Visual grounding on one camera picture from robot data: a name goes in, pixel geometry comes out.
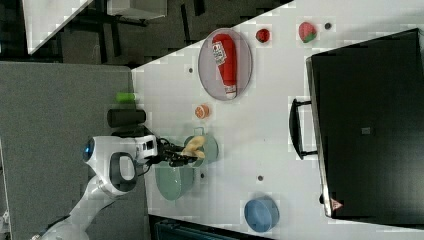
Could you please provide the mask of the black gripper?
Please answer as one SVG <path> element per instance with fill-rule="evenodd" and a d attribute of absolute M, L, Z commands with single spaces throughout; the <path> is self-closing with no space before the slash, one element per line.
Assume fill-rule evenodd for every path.
<path fill-rule="evenodd" d="M 149 157 L 147 161 L 148 166 L 159 164 L 161 162 L 167 162 L 171 167 L 181 167 L 193 163 L 197 160 L 196 157 L 181 156 L 180 152 L 183 150 L 181 146 L 177 146 L 170 143 L 165 138 L 159 138 L 157 140 L 158 154 L 153 157 Z"/>

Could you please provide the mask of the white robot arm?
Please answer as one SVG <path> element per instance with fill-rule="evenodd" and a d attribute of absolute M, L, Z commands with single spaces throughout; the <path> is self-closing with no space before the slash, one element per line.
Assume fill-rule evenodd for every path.
<path fill-rule="evenodd" d="M 93 171 L 86 190 L 68 215 L 56 220 L 30 240 L 89 240 L 87 229 L 100 211 L 131 192 L 141 174 L 139 167 L 165 162 L 171 167 L 203 159 L 205 139 L 196 137 L 177 146 L 155 135 L 142 137 L 96 136 L 83 151 Z"/>

